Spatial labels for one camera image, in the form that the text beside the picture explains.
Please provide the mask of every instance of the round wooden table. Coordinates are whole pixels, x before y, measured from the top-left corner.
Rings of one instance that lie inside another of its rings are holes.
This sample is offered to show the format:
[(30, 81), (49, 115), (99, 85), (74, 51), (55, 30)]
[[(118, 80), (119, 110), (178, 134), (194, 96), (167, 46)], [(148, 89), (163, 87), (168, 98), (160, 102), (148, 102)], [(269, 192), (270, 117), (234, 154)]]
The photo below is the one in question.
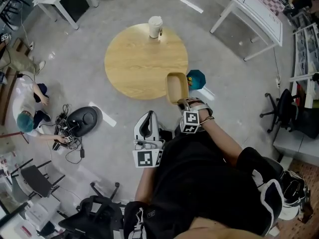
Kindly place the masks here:
[(138, 24), (119, 33), (110, 43), (104, 59), (112, 85), (135, 99), (155, 99), (166, 95), (166, 76), (186, 74), (187, 51), (182, 40), (163, 27), (162, 36), (149, 36), (149, 25)]

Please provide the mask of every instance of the concrete floor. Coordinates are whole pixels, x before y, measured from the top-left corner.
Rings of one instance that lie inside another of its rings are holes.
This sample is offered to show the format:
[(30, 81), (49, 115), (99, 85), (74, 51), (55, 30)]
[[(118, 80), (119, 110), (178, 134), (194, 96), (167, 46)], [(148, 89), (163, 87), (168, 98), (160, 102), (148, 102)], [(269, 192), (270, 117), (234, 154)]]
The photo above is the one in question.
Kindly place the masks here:
[[(136, 121), (153, 110), (167, 128), (174, 129), (180, 117), (177, 107), (170, 105), (166, 97), (149, 101), (130, 99), (113, 88), (105, 74), (104, 56), (112, 39), (128, 26), (147, 22), (153, 15), (162, 16), (165, 26), (172, 28), (184, 41), (188, 69), (200, 69), (206, 75), (202, 93), (208, 98), (198, 91), (191, 95), (209, 103), (217, 123), (242, 147), (254, 147), (263, 156), (278, 156), (272, 147), (274, 134), (266, 133), (272, 118), (260, 119), (259, 114), (271, 109), (269, 100), (264, 97), (266, 92), (279, 97), (280, 90), (289, 88), (294, 54), (293, 28), (283, 15), (280, 15), (284, 25), (283, 47), (275, 48), (282, 78), (279, 90), (275, 82), (277, 67), (273, 49), (248, 62), (243, 61), (244, 56), (263, 47), (260, 42), (250, 43), (254, 34), (243, 22), (230, 15), (213, 35), (210, 34), (210, 28), (230, 0), (188, 0), (203, 13), (180, 0), (98, 1), (97, 8), (89, 8), (79, 19), (78, 30), (60, 16), (53, 22), (39, 8), (35, 8), (25, 24), (28, 39), (35, 42), (32, 52), (35, 61), (46, 60), (36, 81), (49, 88), (48, 111), (52, 117), (62, 112), (64, 104), (71, 104), (75, 110), (93, 102), (117, 122), (112, 127), (102, 121), (92, 133), (83, 137), (85, 158), (78, 165), (65, 160), (66, 151), (52, 151), (50, 141), (47, 144), (29, 137), (27, 145), (21, 136), (13, 137), (17, 153), (25, 160), (35, 157), (35, 163), (41, 163), (52, 159), (53, 166), (48, 165), (46, 169), (52, 180), (60, 175), (59, 172), (66, 174), (60, 183), (62, 188), (54, 194), (67, 213), (75, 213), (74, 206), (93, 194), (89, 186), (92, 181), (98, 181), (107, 195), (113, 190), (114, 182), (120, 182), (118, 199), (132, 199), (142, 173), (135, 168), (132, 156)], [(17, 131), (11, 111), (6, 127), (9, 132)], [(46, 126), (43, 129), (53, 131)], [(79, 152), (71, 153), (69, 158), (77, 161)]]

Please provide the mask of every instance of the blue hat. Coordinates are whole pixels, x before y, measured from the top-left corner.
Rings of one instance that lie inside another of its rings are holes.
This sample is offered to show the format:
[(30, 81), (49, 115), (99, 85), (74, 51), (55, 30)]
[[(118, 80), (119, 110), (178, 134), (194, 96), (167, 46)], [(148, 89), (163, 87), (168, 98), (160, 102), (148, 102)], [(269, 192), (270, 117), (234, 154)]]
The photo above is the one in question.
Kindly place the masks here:
[(29, 133), (33, 130), (33, 118), (28, 114), (20, 113), (16, 119), (16, 124), (19, 129), (24, 133)]

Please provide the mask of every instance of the paper cup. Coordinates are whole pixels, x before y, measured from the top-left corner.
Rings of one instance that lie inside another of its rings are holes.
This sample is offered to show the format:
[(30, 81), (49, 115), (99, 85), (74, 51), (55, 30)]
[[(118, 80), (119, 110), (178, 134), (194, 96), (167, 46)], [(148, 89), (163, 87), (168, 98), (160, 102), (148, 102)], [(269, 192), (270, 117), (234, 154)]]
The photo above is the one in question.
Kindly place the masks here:
[(153, 16), (149, 19), (150, 37), (158, 38), (161, 35), (163, 21), (160, 16)]

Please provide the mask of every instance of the wrist strap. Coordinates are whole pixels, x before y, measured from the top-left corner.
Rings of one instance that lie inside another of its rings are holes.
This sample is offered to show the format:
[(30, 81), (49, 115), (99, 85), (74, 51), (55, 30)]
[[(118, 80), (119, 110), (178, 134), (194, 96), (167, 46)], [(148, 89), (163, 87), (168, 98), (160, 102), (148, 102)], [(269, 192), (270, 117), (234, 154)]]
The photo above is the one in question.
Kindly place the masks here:
[(209, 121), (209, 120), (214, 120), (215, 118), (213, 116), (208, 116), (206, 119), (204, 119), (203, 122), (199, 123), (200, 125), (204, 124), (206, 121)]

